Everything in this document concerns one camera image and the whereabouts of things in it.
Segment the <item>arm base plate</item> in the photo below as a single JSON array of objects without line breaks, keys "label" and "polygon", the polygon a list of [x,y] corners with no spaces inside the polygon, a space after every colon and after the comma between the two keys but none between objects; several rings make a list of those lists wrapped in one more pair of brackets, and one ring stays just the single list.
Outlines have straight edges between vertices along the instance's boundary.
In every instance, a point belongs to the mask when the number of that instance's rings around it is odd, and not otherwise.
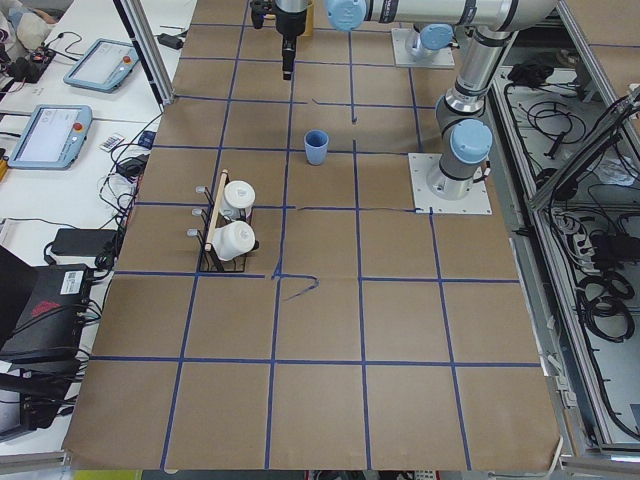
[{"label": "arm base plate", "polygon": [[454,69],[455,61],[450,47],[439,50],[427,48],[413,28],[394,28],[391,35],[396,67]]},{"label": "arm base plate", "polygon": [[482,170],[467,180],[446,177],[440,154],[409,153],[414,209],[422,214],[491,215],[492,209]]}]

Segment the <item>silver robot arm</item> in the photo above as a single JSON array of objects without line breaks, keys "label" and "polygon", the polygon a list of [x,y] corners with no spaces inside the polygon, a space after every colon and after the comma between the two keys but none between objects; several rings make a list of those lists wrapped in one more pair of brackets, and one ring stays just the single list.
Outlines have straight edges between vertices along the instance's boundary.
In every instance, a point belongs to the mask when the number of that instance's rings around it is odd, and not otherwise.
[{"label": "silver robot arm", "polygon": [[325,8],[330,24],[339,31],[353,31],[369,21],[423,26],[411,34],[423,49],[430,25],[475,28],[455,84],[437,102],[444,152],[426,175],[435,195],[459,200],[468,194],[493,144],[493,134],[479,116],[496,71],[517,33],[543,20],[556,5],[555,1],[327,1]]},{"label": "silver robot arm", "polygon": [[414,60],[424,60],[448,47],[454,37],[453,26],[446,23],[413,25],[405,40],[405,51]]}]

